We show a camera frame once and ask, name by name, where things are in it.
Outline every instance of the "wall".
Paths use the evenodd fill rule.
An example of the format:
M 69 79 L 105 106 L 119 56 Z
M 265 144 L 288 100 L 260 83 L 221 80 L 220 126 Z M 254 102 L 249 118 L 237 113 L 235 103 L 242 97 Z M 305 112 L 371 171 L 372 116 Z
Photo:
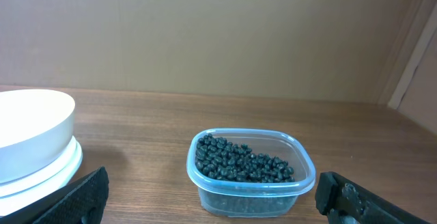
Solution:
M 437 134 L 437 31 L 408 86 L 399 111 Z
M 0 84 L 376 102 L 420 0 L 0 0 Z

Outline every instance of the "white trim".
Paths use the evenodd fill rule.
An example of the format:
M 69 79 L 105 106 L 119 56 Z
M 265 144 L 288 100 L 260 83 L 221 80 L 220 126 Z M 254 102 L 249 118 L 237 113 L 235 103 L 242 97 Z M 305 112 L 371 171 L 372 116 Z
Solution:
M 432 39 L 434 32 L 437 30 L 437 4 L 434 6 L 432 10 L 431 16 L 425 25 L 425 28 L 422 31 L 421 37 L 414 48 L 410 60 L 408 61 L 407 66 L 405 67 L 404 73 L 402 74 L 399 83 L 397 84 L 396 90 L 391 96 L 388 106 L 393 109 L 397 109 L 401 104 L 402 97 L 406 93 L 408 86 L 412 80 L 414 75 L 414 71 L 417 66 L 420 64 L 423 55 L 425 54 L 426 49 L 428 48 L 428 44 Z

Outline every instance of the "white plate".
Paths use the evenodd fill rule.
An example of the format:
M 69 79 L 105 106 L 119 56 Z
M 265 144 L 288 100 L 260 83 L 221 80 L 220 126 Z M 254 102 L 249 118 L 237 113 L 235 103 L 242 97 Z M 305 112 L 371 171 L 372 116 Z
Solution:
M 72 157 L 76 152 L 76 144 L 76 139 L 73 136 L 65 150 L 62 152 L 61 156 L 56 158 L 56 160 L 54 160 L 51 164 L 31 175 L 25 176 L 18 180 L 0 184 L 0 197 L 21 192 L 54 176 L 72 160 Z
M 27 189 L 26 191 L 21 191 L 6 197 L 0 197 L 0 216 L 6 216 L 16 212 L 17 210 L 20 210 L 21 208 L 24 208 L 43 197 L 46 197 L 59 188 L 64 187 L 76 173 L 81 162 L 82 148 L 77 142 L 76 152 L 74 153 L 72 160 L 59 173 L 55 174 L 52 178 Z
M 0 92 L 0 183 L 53 162 L 73 135 L 75 103 L 63 92 Z

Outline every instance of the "table top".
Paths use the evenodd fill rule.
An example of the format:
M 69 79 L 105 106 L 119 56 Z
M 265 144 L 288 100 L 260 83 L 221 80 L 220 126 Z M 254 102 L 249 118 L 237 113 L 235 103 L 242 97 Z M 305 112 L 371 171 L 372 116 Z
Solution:
M 0 85 L 0 92 L 29 87 Z M 247 223 L 200 205 L 186 174 L 192 138 L 216 127 L 279 130 L 297 138 L 317 173 L 335 171 L 429 222 L 437 222 L 437 137 L 371 104 L 274 98 L 57 89 L 76 101 L 83 162 L 74 180 L 104 165 L 102 223 Z M 315 189 L 285 215 L 251 223 L 327 223 Z

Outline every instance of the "blue container rim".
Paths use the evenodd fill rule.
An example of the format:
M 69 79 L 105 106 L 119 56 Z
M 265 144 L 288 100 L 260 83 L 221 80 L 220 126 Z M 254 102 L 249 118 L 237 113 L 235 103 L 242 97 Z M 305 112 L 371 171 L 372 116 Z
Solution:
M 242 133 L 242 134 L 259 134 L 269 135 L 284 139 L 290 145 L 293 145 L 301 153 L 303 161 L 309 171 L 304 180 L 298 182 L 286 183 L 248 183 L 248 182 L 229 182 L 223 180 L 214 180 L 204 176 L 195 166 L 196 143 L 202 136 L 208 133 Z M 302 195 L 310 191 L 315 184 L 315 167 L 309 155 L 299 141 L 283 132 L 273 130 L 260 130 L 249 128 L 212 128 L 198 133 L 191 141 L 190 150 L 186 159 L 186 171 L 191 181 L 199 188 L 211 193 L 239 197 L 288 197 Z

